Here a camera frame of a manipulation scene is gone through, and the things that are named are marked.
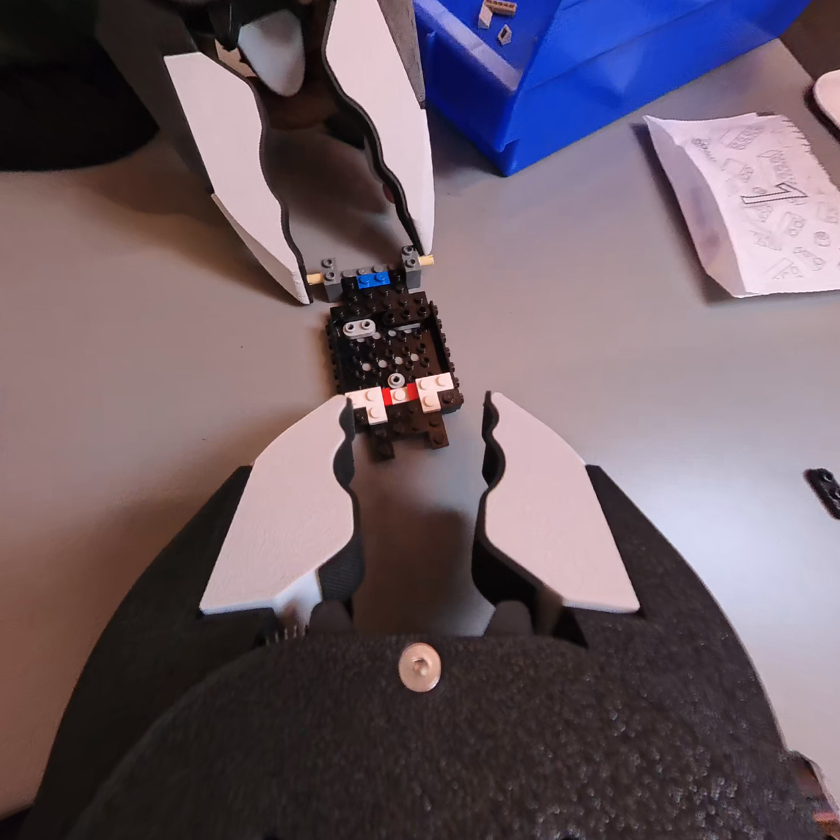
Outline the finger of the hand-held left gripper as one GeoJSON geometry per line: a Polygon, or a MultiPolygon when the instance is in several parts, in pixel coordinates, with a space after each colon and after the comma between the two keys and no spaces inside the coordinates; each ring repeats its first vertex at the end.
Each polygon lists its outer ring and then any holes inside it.
{"type": "Polygon", "coordinates": [[[265,125],[256,91],[223,63],[196,51],[165,56],[209,180],[227,221],[274,280],[301,304],[312,298],[288,214],[264,171],[265,125]]]}
{"type": "Polygon", "coordinates": [[[363,120],[373,167],[421,255],[434,237],[434,170],[425,109],[418,103],[376,1],[338,1],[322,48],[332,83],[363,120]]]}

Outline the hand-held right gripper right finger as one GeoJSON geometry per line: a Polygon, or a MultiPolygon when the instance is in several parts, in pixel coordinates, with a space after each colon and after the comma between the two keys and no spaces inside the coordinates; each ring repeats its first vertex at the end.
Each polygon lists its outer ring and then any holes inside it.
{"type": "Polygon", "coordinates": [[[488,392],[473,551],[490,602],[545,594],[563,606],[636,613],[639,600],[585,462],[549,426],[488,392]]]}

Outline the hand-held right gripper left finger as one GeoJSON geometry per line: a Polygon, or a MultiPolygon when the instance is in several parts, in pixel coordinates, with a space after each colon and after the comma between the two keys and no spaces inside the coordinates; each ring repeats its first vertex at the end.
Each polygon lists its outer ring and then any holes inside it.
{"type": "Polygon", "coordinates": [[[354,420],[348,399],[336,395],[257,457],[206,584],[203,614],[268,607],[277,617],[310,617],[325,597],[318,570],[354,531],[351,495],[334,471],[341,445],[352,440],[343,415],[354,420]]]}

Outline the black lego car chassis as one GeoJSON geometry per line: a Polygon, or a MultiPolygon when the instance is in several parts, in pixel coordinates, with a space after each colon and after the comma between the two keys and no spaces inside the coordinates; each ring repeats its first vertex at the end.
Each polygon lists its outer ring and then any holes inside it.
{"type": "Polygon", "coordinates": [[[405,438],[447,447],[444,416],[464,403],[438,307],[421,288],[433,264],[407,245],[396,266],[340,269],[325,258],[308,275],[332,303],[325,331],[336,390],[350,399],[374,459],[393,459],[405,438]]]}

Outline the blue plastic bin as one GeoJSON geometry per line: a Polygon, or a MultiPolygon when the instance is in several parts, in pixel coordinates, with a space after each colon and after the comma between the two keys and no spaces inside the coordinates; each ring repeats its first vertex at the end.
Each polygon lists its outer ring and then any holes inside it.
{"type": "Polygon", "coordinates": [[[517,4],[489,29],[479,1],[414,4],[427,105],[504,175],[779,37],[808,2],[517,4]]]}

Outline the small black lego piece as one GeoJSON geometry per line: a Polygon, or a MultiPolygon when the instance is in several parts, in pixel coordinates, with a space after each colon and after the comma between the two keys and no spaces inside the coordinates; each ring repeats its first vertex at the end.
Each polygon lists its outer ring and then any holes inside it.
{"type": "Polygon", "coordinates": [[[830,515],[840,519],[840,489],[835,475],[825,468],[807,469],[805,479],[830,515]]]}

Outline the white printed paper bag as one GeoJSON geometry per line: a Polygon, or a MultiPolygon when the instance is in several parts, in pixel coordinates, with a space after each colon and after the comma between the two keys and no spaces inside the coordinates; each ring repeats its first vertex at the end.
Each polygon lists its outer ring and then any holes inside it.
{"type": "Polygon", "coordinates": [[[709,277],[735,298],[839,288],[839,192],[792,121],[645,121],[709,277]]]}

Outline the white book stand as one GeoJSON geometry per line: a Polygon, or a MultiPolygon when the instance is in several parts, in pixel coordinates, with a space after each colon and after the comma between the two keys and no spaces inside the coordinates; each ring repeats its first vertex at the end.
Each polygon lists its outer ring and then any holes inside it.
{"type": "Polygon", "coordinates": [[[837,130],[839,121],[840,70],[830,70],[817,78],[812,87],[812,98],[824,117],[837,130]]]}

